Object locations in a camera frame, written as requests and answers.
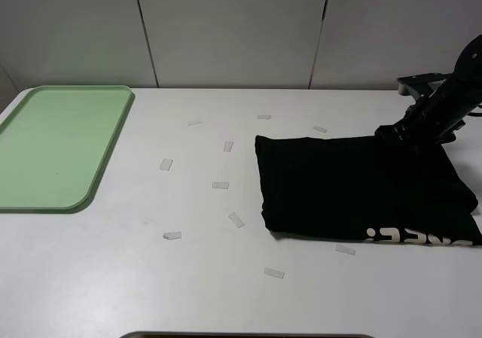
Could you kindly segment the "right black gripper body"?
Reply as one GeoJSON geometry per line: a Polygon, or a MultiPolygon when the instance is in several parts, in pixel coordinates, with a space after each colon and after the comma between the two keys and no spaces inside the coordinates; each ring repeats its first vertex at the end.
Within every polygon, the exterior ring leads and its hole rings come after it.
{"type": "Polygon", "coordinates": [[[402,119],[379,126],[374,135],[387,145],[436,145],[453,142],[454,132],[464,125],[463,117],[451,108],[433,110],[412,105],[402,119]]]}

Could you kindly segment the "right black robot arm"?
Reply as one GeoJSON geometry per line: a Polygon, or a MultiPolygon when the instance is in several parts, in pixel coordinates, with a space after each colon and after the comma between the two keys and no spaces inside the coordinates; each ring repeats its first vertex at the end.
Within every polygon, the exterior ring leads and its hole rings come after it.
{"type": "Polygon", "coordinates": [[[375,136],[389,145],[435,145],[451,139],[464,126],[463,118],[481,105],[481,37],[460,53],[453,72],[428,73],[397,79],[398,93],[415,103],[392,125],[375,136]]]}

